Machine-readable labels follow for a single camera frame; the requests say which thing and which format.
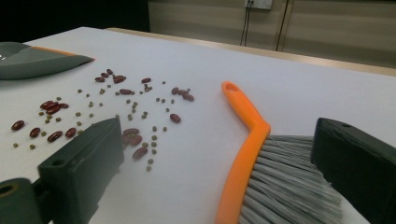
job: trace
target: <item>wall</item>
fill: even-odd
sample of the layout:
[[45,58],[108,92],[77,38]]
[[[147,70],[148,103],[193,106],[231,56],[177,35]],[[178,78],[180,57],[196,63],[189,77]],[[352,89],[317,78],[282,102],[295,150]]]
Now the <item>wall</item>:
[[[244,0],[148,0],[152,33],[239,45]],[[396,68],[396,2],[273,0],[251,10],[247,46]]]

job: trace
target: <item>scattered beans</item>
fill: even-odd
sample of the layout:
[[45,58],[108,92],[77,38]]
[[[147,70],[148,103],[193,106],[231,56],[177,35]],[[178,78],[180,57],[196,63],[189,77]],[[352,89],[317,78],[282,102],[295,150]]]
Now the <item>scattered beans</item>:
[[24,121],[23,120],[18,120],[11,126],[12,131],[17,131],[21,129],[24,126]]
[[176,95],[177,92],[178,92],[178,87],[174,87],[174,88],[172,89],[172,94]]
[[134,152],[132,158],[137,161],[142,158],[146,153],[148,153],[148,149],[146,147],[140,147],[137,151]]
[[76,131],[76,128],[70,128],[69,130],[67,130],[64,136],[66,136],[67,138],[72,138],[76,134]]
[[47,110],[47,114],[55,114],[61,109],[59,105],[52,106],[50,109]]
[[130,95],[132,93],[131,90],[126,90],[126,89],[120,89],[120,93],[122,95]]
[[136,128],[130,128],[130,129],[125,129],[122,133],[123,134],[130,134],[130,133],[138,134],[139,130]]
[[142,139],[143,139],[142,136],[135,135],[133,138],[131,138],[131,140],[129,141],[129,144],[131,144],[131,146],[135,147],[142,142]]
[[181,121],[181,118],[177,114],[171,114],[169,117],[174,123],[180,123]]
[[149,77],[146,77],[146,78],[142,79],[142,83],[148,83],[150,81],[151,81],[151,78],[149,78]]
[[61,137],[62,134],[63,134],[62,131],[55,132],[55,133],[53,133],[52,135],[50,135],[50,136],[47,138],[47,141],[49,141],[49,142],[54,142],[56,139],[58,139],[59,137]]
[[183,95],[183,99],[187,100],[187,101],[194,101],[194,97],[190,94],[184,94]]
[[36,138],[39,133],[40,133],[40,128],[33,128],[32,131],[30,131],[29,136],[31,138]]

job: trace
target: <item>cable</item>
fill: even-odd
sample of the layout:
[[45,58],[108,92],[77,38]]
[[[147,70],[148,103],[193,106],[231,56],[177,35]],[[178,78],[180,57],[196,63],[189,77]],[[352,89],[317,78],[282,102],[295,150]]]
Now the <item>cable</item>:
[[251,5],[253,4],[253,1],[250,1],[250,5],[248,7],[247,11],[247,31],[245,32],[245,46],[247,45],[247,38],[248,38],[248,22],[250,19],[250,10],[251,10]]
[[247,3],[248,3],[248,6],[247,6],[246,11],[245,11],[244,29],[242,30],[241,42],[239,43],[239,46],[242,46],[242,41],[244,39],[244,35],[245,35],[245,46],[247,45],[246,44],[246,36],[247,36],[247,34],[245,34],[245,27],[246,26],[248,27],[248,17],[250,15],[251,5],[253,5],[254,1],[253,0],[249,0]]

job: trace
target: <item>orange broom handle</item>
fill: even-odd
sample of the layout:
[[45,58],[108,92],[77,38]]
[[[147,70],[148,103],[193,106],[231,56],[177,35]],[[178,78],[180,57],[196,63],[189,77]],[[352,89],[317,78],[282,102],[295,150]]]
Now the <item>orange broom handle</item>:
[[221,88],[233,110],[250,130],[228,174],[215,222],[216,224],[237,224],[250,173],[262,144],[271,131],[271,126],[265,122],[253,103],[235,84],[226,81],[222,83]]

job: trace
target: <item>small seed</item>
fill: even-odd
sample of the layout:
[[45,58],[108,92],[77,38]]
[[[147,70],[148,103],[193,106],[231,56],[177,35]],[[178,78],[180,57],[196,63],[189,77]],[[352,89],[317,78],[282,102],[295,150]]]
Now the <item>small seed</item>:
[[17,131],[21,129],[24,126],[24,121],[23,120],[18,120],[11,126],[12,131]]
[[180,123],[181,122],[181,118],[177,114],[171,114],[169,117],[174,123]]
[[130,128],[130,129],[125,129],[122,134],[130,134],[130,133],[134,133],[134,134],[138,134],[139,130],[136,128]]
[[40,128],[33,128],[32,131],[30,131],[29,136],[31,138],[35,138],[38,136],[39,133],[40,133]]
[[135,135],[133,138],[131,138],[131,140],[129,141],[129,144],[131,144],[131,146],[135,147],[142,142],[142,139],[143,139],[142,136]]
[[177,92],[178,92],[178,87],[174,87],[172,89],[172,94],[176,95]]
[[148,83],[150,81],[151,81],[151,78],[149,78],[149,77],[146,77],[146,78],[142,79],[142,83]]
[[134,152],[132,158],[137,161],[142,158],[146,153],[148,153],[148,149],[146,147],[140,147],[137,151]]
[[67,132],[64,134],[67,138],[71,138],[76,134],[76,128],[70,128],[67,130]]
[[62,131],[55,132],[55,133],[53,133],[52,135],[50,135],[50,136],[47,138],[47,141],[49,141],[49,142],[54,142],[56,139],[58,139],[59,137],[61,137],[62,134],[63,134]]
[[183,99],[187,100],[187,101],[194,101],[194,97],[190,94],[184,94],[183,95]]

